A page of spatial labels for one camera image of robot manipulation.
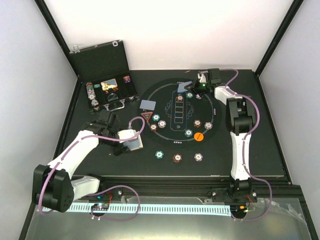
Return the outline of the blue green fifty chips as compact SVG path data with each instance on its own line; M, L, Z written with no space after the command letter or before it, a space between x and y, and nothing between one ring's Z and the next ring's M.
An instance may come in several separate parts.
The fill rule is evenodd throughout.
M187 94L186 94L186 97L188 98L188 99L191 99L191 98L193 98L193 93L191 93L191 92L188 92Z

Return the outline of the blue backed card deck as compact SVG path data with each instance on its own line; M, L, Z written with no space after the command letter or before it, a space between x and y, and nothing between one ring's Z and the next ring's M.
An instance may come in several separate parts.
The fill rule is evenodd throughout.
M143 148L143 143L142 143L142 140L140 138L135 138L135 139L132 139L132 140L125 141L123 143L123 145L125 147L128 147L129 150L131 150L131 151L135 151L135 150Z

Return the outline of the orange chips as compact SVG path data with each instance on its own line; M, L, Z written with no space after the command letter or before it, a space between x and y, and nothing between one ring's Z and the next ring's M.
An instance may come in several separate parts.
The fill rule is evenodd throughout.
M156 131L157 128L158 128L158 126L156 124L151 124L150 125L150 130L153 131L153 132Z
M199 127L202 125L202 122L201 122L199 119L196 119L196 120L193 122L193 125L194 125L196 128L199 128Z
M176 102L183 102L184 101L184 97L182 95L178 95L176 98L175 98L175 101Z

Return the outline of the blue white chips big blind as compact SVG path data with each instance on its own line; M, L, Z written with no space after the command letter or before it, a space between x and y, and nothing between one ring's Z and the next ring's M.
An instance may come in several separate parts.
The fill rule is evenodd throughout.
M212 129L213 124L208 121L208 122L206 122L206 123L204 124L204 127L205 127L206 130L210 130L210 129Z

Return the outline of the green poker chip stack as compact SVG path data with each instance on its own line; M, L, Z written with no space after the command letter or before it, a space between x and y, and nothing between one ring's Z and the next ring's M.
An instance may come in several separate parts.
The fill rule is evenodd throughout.
M155 152L155 157L156 157L157 159L162 159L162 158L164 157L164 152L161 151L161 150L156 151L156 152Z

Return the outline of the red triangular dealer button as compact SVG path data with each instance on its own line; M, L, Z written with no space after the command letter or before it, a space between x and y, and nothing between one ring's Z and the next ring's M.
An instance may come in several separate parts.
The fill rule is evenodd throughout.
M153 112L142 112L140 115L145 119L146 122L149 122L149 120L152 118Z

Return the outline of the orange big blind button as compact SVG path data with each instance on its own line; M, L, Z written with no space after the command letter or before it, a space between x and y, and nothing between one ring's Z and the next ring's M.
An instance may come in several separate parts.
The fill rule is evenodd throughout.
M196 132L193 137L194 137L194 140L197 142L201 142L204 140L204 134L201 132Z

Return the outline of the card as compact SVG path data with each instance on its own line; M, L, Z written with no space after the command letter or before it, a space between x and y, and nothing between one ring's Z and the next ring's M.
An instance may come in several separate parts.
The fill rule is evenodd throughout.
M140 109L142 110L150 110L150 111L154 111L156 108L156 102L152 101L152 100L145 100L142 99L140 102Z
M177 92L178 93L184 93L187 91L186 86L190 85L192 82L191 81L186 81L186 82L180 82L178 84Z

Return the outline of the orange poker chip stack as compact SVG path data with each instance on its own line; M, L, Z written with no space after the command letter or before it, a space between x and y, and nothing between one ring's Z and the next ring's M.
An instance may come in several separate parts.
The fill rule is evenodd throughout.
M172 157L172 159L174 163L180 163L183 158L181 154L177 153Z

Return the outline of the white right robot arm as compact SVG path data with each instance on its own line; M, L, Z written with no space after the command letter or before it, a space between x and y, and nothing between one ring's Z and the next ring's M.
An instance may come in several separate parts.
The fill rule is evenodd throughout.
M210 78L208 71L197 74L197 79L184 87L198 96L213 94L226 107L225 125L232 143L232 167L229 186L225 192L232 202L240 202L252 190L249 149L256 118L255 106L250 100L222 84L218 78Z

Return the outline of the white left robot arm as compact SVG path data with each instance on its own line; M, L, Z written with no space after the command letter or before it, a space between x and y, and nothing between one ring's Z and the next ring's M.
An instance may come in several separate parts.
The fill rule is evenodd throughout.
M38 211L66 212L73 201L92 195L103 199L108 192L100 177L86 175L73 180L72 177L86 156L100 144L124 149L123 143L133 138L135 131L129 126L120 128L118 117L110 112L101 113L94 121L86 123L71 144L47 165L38 165L33 172L32 202Z

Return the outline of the round black poker mat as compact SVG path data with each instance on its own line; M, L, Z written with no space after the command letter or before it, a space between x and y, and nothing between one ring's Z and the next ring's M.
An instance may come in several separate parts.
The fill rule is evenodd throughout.
M204 94L202 99L197 99L194 93L193 98L186 97L187 93L192 93L190 91L177 92L179 83L188 81L191 80L181 77L168 78L149 87L140 97L140 104L141 100L156 102L153 111L138 107L140 114L153 112L153 115L158 114L160 116L160 120L166 121L166 127L159 128L158 122L160 120L153 121L151 118L149 122L146 121L143 131L146 137L162 147L179 150L195 148L210 141L220 128L222 110L217 100L208 94ZM178 95L183 96L183 102L176 102ZM195 120L201 121L200 127L194 126ZM206 122L212 123L212 129L205 129L204 124ZM156 131L150 130L151 124L157 125ZM185 130L187 129L192 130L191 137L185 136ZM203 141L194 139L194 134L197 132L203 133Z

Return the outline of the chip row in case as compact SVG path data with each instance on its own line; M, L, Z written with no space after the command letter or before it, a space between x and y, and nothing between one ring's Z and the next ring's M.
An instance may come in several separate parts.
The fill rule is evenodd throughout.
M96 94L95 94L93 83L92 82L87 82L85 87L86 87L87 97L88 97L88 99L90 101L90 105L93 107L93 109L95 111L99 111L100 110L99 102L96 99Z

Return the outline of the card box in case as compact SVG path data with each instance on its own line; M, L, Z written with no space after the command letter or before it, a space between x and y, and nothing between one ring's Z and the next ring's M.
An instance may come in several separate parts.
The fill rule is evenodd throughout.
M117 80L115 78L104 80L101 83L101 87L103 91L113 90L118 87Z

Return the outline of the purple chips in case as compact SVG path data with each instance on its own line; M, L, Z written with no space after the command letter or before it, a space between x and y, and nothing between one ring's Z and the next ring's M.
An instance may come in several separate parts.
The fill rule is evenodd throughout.
M124 76L123 80L124 80L125 83L130 83L131 82L131 77L129 75Z

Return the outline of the blue white poker chip stack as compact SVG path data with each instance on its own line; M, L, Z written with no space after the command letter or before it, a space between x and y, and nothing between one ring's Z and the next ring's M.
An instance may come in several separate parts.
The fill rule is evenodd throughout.
M203 160L203 155L201 153L196 153L194 155L194 159L197 161L197 162L201 162Z

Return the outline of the black aluminium poker case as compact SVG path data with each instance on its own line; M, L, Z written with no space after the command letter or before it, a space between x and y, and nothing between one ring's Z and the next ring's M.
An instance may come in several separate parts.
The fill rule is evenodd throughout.
M86 100L90 111L95 111L88 99L86 83L91 82L94 87L99 110L109 111L122 109L125 102L139 97L133 78L130 74L125 44L123 40L96 44L80 48L74 45L69 53L75 65L79 79L84 83ZM123 77L130 76L131 82L125 83ZM116 79L117 88L103 91L101 82Z

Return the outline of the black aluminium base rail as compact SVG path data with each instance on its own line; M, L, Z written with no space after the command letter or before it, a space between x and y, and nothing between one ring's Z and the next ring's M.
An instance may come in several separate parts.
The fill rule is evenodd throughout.
M102 177L98 192L110 187L120 188L124 195L129 191L124 186L133 188L142 197L199 197L212 198L215 202L241 204L249 201L257 202L251 189L249 192L237 187L238 196L228 193L231 184L225 179L216 180L210 177Z

